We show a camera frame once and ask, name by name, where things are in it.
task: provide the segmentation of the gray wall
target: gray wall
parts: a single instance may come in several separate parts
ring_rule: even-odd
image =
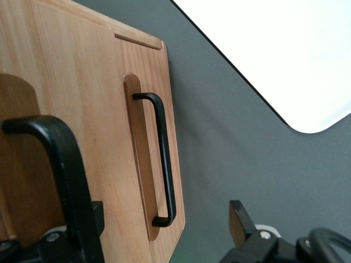
[[[168,0],[77,2],[168,46],[186,212],[172,263],[215,263],[234,246],[230,199],[289,242],[317,226],[351,237],[351,116],[292,130]]]

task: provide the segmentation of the screw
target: screw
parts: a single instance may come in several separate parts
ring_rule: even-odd
[[[1,242],[0,244],[0,252],[4,252],[5,250],[8,250],[11,247],[11,243],[8,241]]]
[[[267,231],[261,231],[259,234],[263,239],[266,239],[266,240],[272,238],[271,234]]]
[[[54,242],[56,239],[58,239],[60,235],[58,233],[51,233],[47,238],[47,242]]]

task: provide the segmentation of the black handle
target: black handle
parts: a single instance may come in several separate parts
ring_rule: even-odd
[[[315,228],[309,234],[312,259],[320,263],[344,263],[341,256],[331,246],[345,250],[351,254],[351,240],[326,228]]]
[[[161,98],[155,93],[135,93],[133,100],[150,100],[155,109],[158,144],[160,146],[161,164],[163,173],[163,183],[165,185],[168,217],[156,216],[152,221],[152,226],[170,226],[176,217],[176,199],[174,197],[174,187],[172,178],[171,158],[169,155],[169,145],[167,136],[165,107]]]
[[[55,176],[67,235],[88,263],[104,263],[83,160],[70,128],[53,116],[9,119],[1,123],[7,134],[31,134],[45,147]]]

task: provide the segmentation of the wooden cabinet door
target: wooden cabinet door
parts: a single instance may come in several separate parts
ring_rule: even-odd
[[[123,75],[166,109],[177,216],[149,240]],[[157,209],[167,213],[155,117],[144,103]],[[166,50],[162,42],[67,0],[0,0],[0,121],[53,115],[73,131],[92,200],[103,201],[106,263],[168,262],[184,228]],[[0,131],[0,239],[28,245],[64,224],[46,153]]]

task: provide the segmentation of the white light panel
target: white light panel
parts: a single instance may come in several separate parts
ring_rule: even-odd
[[[293,129],[351,113],[350,0],[174,0]]]

